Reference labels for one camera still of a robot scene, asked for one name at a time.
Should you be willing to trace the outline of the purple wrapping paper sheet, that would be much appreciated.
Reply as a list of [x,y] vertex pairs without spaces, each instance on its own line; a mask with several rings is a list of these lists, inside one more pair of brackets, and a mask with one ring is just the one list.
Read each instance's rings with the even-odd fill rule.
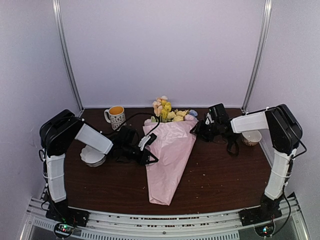
[[159,125],[155,122],[144,123],[144,133],[152,130],[157,136],[149,149],[158,162],[146,166],[150,203],[171,204],[196,141],[196,136],[190,131],[197,123],[198,120],[193,116],[190,120]]

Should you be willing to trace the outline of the black ribbon gold lettering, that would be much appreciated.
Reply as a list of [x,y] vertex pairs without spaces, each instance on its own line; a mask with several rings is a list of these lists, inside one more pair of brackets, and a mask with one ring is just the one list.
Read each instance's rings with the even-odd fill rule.
[[230,132],[225,137],[227,140],[226,150],[230,156],[236,157],[239,155],[239,144],[238,144],[239,136],[240,136],[239,133]]

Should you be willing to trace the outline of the bright yellow fake flower stem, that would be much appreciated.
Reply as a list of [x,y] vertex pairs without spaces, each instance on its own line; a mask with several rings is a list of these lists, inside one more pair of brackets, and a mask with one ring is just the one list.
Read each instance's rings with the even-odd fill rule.
[[172,110],[172,105],[171,105],[171,102],[163,99],[161,101],[161,106],[162,106],[162,109],[160,112],[160,119],[162,123],[166,123],[168,121],[168,115]]

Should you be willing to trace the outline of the peach fake flower stem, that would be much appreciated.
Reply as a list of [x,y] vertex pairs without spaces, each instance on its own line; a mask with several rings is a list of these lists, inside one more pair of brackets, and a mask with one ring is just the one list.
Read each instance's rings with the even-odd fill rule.
[[163,95],[161,97],[156,98],[156,100],[152,103],[154,114],[159,117],[161,115],[162,109],[167,104],[168,98]]

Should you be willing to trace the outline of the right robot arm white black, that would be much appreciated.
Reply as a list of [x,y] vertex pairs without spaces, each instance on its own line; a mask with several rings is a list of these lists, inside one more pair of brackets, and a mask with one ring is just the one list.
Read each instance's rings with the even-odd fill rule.
[[294,159],[299,156],[297,149],[304,145],[301,141],[302,127],[288,106],[280,104],[230,118],[225,106],[219,103],[208,109],[205,119],[200,120],[190,133],[206,142],[222,136],[227,141],[228,154],[238,156],[239,135],[258,130],[269,131],[274,149],[270,177],[256,210],[258,219],[266,221],[276,212],[284,198]]

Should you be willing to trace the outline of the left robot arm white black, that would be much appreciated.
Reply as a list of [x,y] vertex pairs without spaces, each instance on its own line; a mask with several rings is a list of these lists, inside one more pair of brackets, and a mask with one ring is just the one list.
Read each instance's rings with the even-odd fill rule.
[[67,222],[72,218],[65,190],[64,160],[74,140],[85,144],[86,148],[92,149],[96,155],[102,157],[108,154],[118,155],[145,166],[159,161],[147,149],[147,146],[157,139],[153,132],[155,129],[153,127],[140,139],[139,143],[133,144],[132,141],[137,132],[127,126],[126,121],[112,132],[103,133],[70,110],[64,109],[44,123],[39,130],[42,147],[39,150],[39,157],[45,166],[43,176],[48,184],[53,215],[61,222]]

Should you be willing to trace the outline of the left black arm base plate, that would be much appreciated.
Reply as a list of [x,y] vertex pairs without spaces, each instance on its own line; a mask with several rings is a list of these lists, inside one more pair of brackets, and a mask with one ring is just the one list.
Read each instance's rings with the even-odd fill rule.
[[67,223],[68,225],[76,226],[76,227],[86,227],[90,213],[85,210],[79,209],[68,209],[69,215],[61,217],[58,213],[54,210],[49,209],[46,211],[45,217],[47,219],[54,220],[56,222]]

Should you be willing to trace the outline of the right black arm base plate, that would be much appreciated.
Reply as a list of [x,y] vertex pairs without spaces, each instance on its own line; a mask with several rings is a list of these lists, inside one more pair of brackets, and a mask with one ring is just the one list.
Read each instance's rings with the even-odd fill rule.
[[273,217],[279,218],[283,215],[280,209],[263,213],[260,206],[254,208],[245,208],[239,211],[238,214],[243,227],[271,221]]

